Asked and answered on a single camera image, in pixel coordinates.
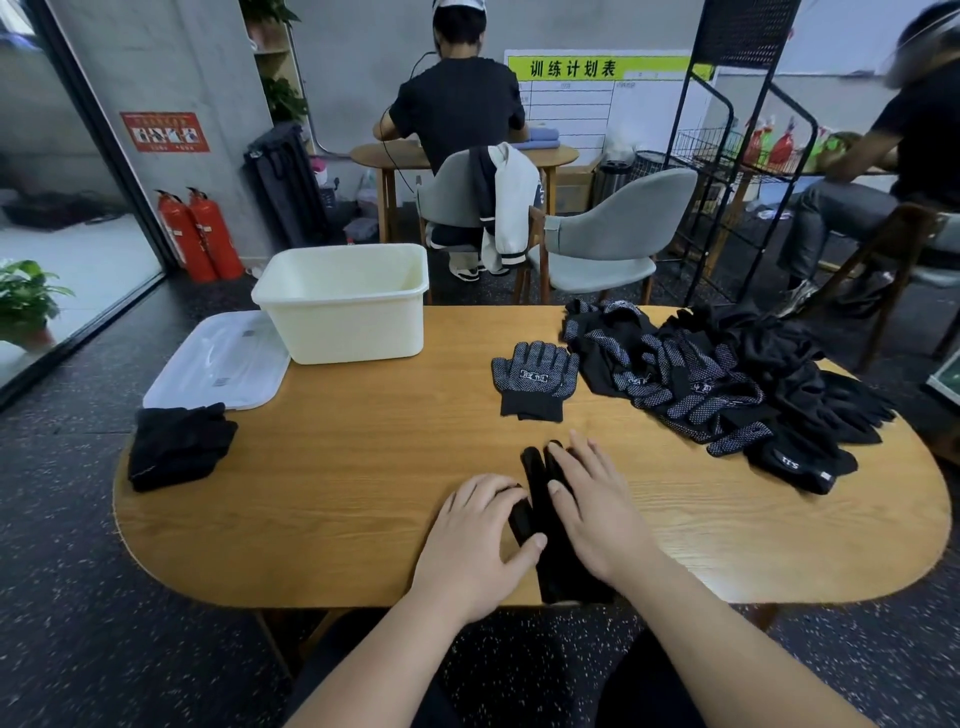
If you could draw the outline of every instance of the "fire extinguisher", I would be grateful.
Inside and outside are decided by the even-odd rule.
[[[197,283],[209,283],[217,279],[213,262],[204,250],[204,241],[197,231],[190,208],[177,195],[157,190],[160,193],[159,212],[170,236],[177,243],[186,271]]]
[[[190,212],[197,221],[197,230],[206,243],[206,251],[213,260],[217,274],[224,280],[240,278],[244,274],[243,263],[233,249],[220,206],[196,187],[187,189],[190,190]]]

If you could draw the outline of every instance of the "training schedule board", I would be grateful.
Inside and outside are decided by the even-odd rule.
[[[677,116],[689,51],[507,51],[527,121],[560,130],[560,140],[580,151],[578,164],[594,161],[608,133],[638,150],[665,152]],[[714,69],[698,76],[712,83]],[[700,129],[709,92],[691,82],[680,128]]]

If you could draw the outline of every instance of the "jacket on chair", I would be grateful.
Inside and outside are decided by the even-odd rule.
[[[540,170],[504,142],[470,149],[470,175],[484,227],[480,259],[492,273],[521,265],[527,257],[529,208],[543,207]]]

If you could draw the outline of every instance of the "trash can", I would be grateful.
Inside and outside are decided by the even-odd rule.
[[[593,191],[590,195],[590,207],[596,207],[630,181],[633,165],[629,161],[608,159],[601,162],[593,174]]]

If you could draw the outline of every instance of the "hand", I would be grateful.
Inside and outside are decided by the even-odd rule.
[[[513,507],[527,497],[505,475],[477,475],[444,502],[417,562],[411,593],[440,601],[460,626],[482,619],[535,566],[546,536],[535,534],[508,563],[500,537]]]
[[[630,573],[659,552],[657,542],[610,457],[573,431],[570,445],[576,457],[555,443],[548,446],[573,490],[571,495],[562,483],[551,480],[554,507],[584,566],[623,594]]]

